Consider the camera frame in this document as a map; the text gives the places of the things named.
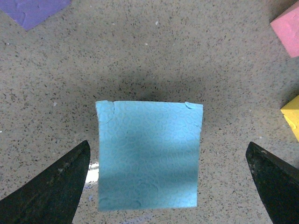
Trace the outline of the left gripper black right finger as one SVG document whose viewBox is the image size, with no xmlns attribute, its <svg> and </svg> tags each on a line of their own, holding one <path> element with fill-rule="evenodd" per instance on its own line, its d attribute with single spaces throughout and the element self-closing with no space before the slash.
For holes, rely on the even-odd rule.
<svg viewBox="0 0 299 224">
<path fill-rule="evenodd" d="M 299 222 L 299 170 L 254 142 L 246 160 L 266 211 L 274 224 Z"/>
</svg>

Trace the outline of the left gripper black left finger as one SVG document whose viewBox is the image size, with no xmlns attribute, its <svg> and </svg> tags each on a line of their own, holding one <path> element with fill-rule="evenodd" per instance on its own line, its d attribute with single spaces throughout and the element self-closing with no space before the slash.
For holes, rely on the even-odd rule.
<svg viewBox="0 0 299 224">
<path fill-rule="evenodd" d="M 90 163 L 83 141 L 28 183 L 0 202 L 2 224 L 70 224 Z"/>
</svg>

